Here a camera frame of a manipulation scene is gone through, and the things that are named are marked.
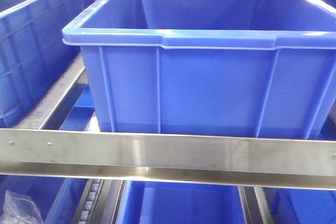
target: metal rail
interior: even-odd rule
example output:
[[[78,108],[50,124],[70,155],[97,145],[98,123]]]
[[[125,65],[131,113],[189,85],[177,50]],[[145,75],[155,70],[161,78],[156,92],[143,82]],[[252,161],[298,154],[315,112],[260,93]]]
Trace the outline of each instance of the metal rail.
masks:
[[[36,107],[15,128],[59,129],[87,84],[83,59],[79,54]]]
[[[0,173],[336,189],[336,142],[0,130]]]

